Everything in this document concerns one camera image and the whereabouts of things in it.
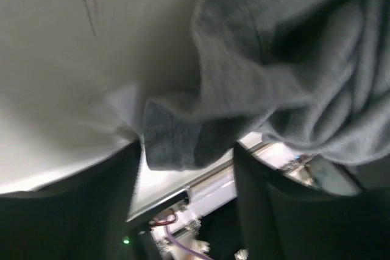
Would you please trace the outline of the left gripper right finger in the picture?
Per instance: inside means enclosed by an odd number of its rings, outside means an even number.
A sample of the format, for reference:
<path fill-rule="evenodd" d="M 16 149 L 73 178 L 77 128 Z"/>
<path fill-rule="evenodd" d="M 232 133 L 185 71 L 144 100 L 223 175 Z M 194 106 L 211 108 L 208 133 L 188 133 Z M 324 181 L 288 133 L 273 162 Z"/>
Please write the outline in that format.
<path fill-rule="evenodd" d="M 333 195 L 233 149 L 241 231 L 250 259 L 388 259 L 389 191 Z"/>

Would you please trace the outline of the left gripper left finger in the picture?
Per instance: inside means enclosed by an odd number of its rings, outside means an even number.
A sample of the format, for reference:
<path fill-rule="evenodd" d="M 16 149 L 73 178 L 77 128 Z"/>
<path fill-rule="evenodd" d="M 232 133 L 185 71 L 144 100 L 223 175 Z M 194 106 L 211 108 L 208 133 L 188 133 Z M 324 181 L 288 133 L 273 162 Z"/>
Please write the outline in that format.
<path fill-rule="evenodd" d="M 1 195 L 1 259 L 121 259 L 141 153 L 134 141 L 62 181 Z"/>

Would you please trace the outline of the grey shorts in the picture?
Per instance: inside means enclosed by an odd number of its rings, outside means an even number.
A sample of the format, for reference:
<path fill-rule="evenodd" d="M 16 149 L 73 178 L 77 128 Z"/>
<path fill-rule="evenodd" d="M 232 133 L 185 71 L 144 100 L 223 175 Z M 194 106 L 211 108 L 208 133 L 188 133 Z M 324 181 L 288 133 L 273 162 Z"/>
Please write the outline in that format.
<path fill-rule="evenodd" d="M 360 165 L 389 154 L 389 0 L 198 0 L 198 89 L 148 100 L 153 170 L 209 166 L 250 132 Z"/>

